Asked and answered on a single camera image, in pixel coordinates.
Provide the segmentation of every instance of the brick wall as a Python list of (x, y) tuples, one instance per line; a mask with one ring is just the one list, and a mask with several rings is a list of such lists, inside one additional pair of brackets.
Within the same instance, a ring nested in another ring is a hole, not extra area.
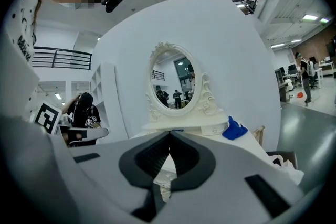
[(325, 57), (329, 56), (326, 44), (331, 42), (331, 39), (335, 35), (336, 25), (333, 23), (315, 36), (292, 48), (292, 51), (294, 55), (298, 51), (299, 53), (301, 53), (302, 57), (307, 60), (309, 60), (309, 57), (315, 56), (316, 61), (321, 61)]

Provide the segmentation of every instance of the white shelf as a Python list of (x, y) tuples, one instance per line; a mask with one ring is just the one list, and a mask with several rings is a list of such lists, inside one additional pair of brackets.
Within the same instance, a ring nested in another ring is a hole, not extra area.
[(92, 91), (92, 97), (93, 97), (93, 104), (96, 105), (98, 103), (98, 94), (97, 94), (97, 88), (95, 88)]
[(101, 127), (109, 130), (109, 135), (98, 139), (97, 144), (128, 139), (119, 106), (115, 75), (114, 65), (108, 62), (101, 63), (92, 74), (93, 104), (99, 111)]
[(101, 82), (97, 85), (97, 95), (98, 95), (98, 102), (103, 101), (103, 94), (101, 90)]
[(101, 82), (101, 76), (100, 76), (100, 66), (98, 67), (97, 71), (95, 72), (96, 74), (96, 83), (97, 85)]
[(93, 74), (92, 79), (90, 81), (90, 85), (91, 85), (91, 91), (93, 91), (97, 86), (96, 73)]

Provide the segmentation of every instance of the curved white panel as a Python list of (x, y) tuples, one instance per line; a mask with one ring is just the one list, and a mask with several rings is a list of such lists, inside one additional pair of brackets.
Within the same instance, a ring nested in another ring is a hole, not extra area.
[(103, 61), (115, 64), (128, 136), (148, 122), (149, 58), (158, 42), (167, 41), (187, 49), (208, 73), (212, 93), (228, 115), (251, 131), (266, 127), (263, 148), (275, 150), (280, 131), (278, 86), (266, 47), (249, 22), (230, 0), (168, 0), (107, 32), (93, 52), (92, 68)]

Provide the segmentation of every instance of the balcony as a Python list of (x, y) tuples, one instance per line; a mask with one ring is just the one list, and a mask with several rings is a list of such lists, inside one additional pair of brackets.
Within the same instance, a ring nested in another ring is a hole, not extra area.
[(77, 50), (34, 47), (33, 67), (91, 70), (92, 54)]

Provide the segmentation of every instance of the white paper bag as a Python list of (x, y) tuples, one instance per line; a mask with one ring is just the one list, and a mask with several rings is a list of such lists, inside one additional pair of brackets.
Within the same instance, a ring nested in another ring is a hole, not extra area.
[(300, 182), (301, 182), (301, 180), (304, 176), (303, 171), (295, 170), (295, 168), (293, 166), (293, 163), (291, 163), (289, 160), (286, 160), (284, 162), (284, 159), (281, 155), (270, 156), (270, 158), (271, 158), (272, 162), (275, 159), (279, 159), (281, 166), (279, 166), (278, 164), (273, 164), (274, 167), (276, 169), (286, 173), (289, 176), (289, 178), (294, 181), (294, 183), (296, 185), (300, 184)]

